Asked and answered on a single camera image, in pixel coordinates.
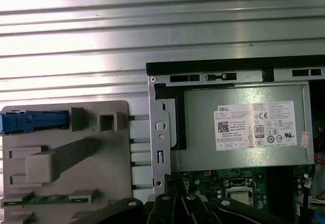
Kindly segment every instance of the white label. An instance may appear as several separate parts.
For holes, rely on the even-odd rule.
[[[297,145],[293,101],[218,106],[217,150]]]

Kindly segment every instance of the ce mark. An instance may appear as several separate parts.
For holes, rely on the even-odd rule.
[[[268,113],[267,113],[267,112],[264,113],[264,114],[263,114],[263,113],[260,113],[260,114],[258,115],[258,117],[259,117],[260,119],[263,119],[263,116],[264,116],[265,119],[269,119],[269,118],[268,118]]]

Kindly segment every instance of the motherboard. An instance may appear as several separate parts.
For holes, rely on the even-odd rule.
[[[202,194],[212,204],[221,198],[236,199],[268,211],[265,168],[181,172],[189,193]]]

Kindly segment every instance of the green circuit board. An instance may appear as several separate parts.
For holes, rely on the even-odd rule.
[[[212,171],[180,172],[189,193],[202,194],[210,203],[226,196],[224,181],[228,179],[252,179],[254,181],[253,206],[268,211],[265,168],[243,168]]]
[[[31,196],[23,201],[3,202],[2,206],[23,206],[23,205],[48,205],[48,204],[77,204],[87,203],[88,199],[69,199],[69,196],[47,196],[35,197]]]

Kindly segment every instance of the rectangular slot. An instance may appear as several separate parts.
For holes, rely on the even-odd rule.
[[[192,75],[175,75],[170,76],[171,83],[178,83],[178,82],[195,82],[200,80],[199,74],[192,74]]]
[[[221,79],[223,81],[227,81],[227,80],[237,80],[237,73],[223,73],[221,75]]]
[[[115,130],[114,128],[114,115],[99,115],[100,117],[100,132],[106,130]]]
[[[293,77],[309,76],[309,70],[308,69],[293,70],[292,71],[292,76]]]
[[[157,151],[157,159],[158,159],[158,164],[163,164],[165,162],[163,150]]]
[[[310,69],[311,76],[320,76],[321,75],[321,68],[318,69]]]

